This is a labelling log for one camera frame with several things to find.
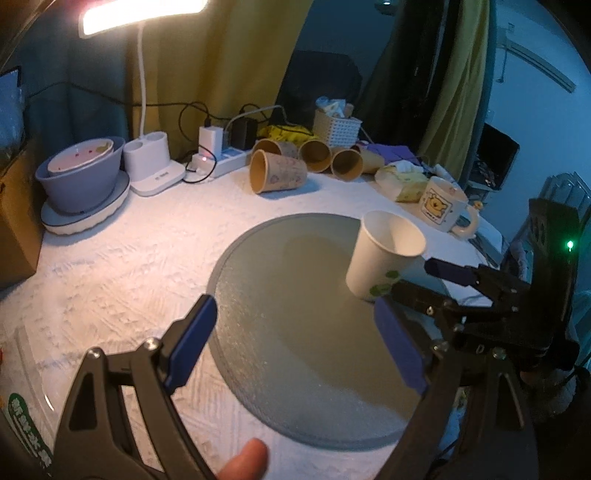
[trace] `purple cloth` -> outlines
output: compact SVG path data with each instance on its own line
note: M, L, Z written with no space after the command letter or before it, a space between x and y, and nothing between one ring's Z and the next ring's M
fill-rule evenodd
M386 165L399 160L408 160L419 167L421 166L416 155L411 152L406 145L397 145L393 147L391 145L379 145L374 143L368 145L368 150L377 153L378 155L382 155L386 160Z

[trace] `sticker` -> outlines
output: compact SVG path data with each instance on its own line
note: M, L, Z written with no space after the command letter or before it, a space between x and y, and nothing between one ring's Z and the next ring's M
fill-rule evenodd
M8 418L28 452L39 461L43 469L49 468L53 463L53 454L29 415L27 402L17 393L13 393L8 399Z
M397 281L397 280L400 280L400 273L396 270L391 270L386 273L385 277L390 280ZM371 287L369 289L369 294L372 297L383 297L384 295L387 295L388 293L390 293L390 289L392 289L392 283L385 283L383 285L374 285L373 287Z
M442 198L433 189L426 193L425 202L421 206L421 211L438 225L443 223L443 220L448 212L451 204Z

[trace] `metal screw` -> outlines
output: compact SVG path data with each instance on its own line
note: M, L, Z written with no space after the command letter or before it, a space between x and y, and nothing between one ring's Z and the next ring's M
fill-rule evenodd
M448 350L449 350L449 342L442 341L442 342L438 342L435 345L433 345L433 351L435 353L439 353L439 352L445 353Z
M158 347L160 347L160 340L155 337L150 337L144 342L144 348L150 352L153 352Z
M86 352L86 356L90 358L100 358L100 350L96 348L91 348Z
M496 346L492 349L492 356L497 360L504 360L505 358L507 358L507 352L505 352L504 348Z

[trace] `white bed sheet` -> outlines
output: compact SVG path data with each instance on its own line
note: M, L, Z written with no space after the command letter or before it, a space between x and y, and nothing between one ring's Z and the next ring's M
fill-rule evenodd
M130 194L114 217L87 232L47 233L36 275L0 301L5 329L0 342L7 356L0 393L34 396L35 401L27 399L34 403L33 416L53 445L50 436L86 350L126 351L160 336L205 292L224 250L242 233L280 216L326 212L360 218L370 210L392 211L414 219L423 230L427 257L463 265L483 262L467 242L414 218L415 206L392 203L378 192L373 181L344 183L311 174L300 190L257 196L243 168L205 184L178 184L152 198ZM459 300L476 294L447 286ZM125 397L142 456L157 466L131 389ZM208 349L174 401L214 471L254 436L271 448L269 480L370 479L393 448L330 452L282 437L238 403Z

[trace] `yellow curtain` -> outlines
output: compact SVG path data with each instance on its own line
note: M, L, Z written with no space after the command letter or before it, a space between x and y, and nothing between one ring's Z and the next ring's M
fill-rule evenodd
M146 23L144 57L148 103L205 102L212 114L231 117L245 103L275 102L312 0L209 0L196 15ZM134 101L139 80L134 66ZM182 138L181 107L148 108L146 132L168 133L171 155L194 148ZM140 108L134 109L134 134ZM188 109L183 130L197 140L205 115Z
M419 148L458 179L466 161L484 80L490 0L462 0L449 68Z

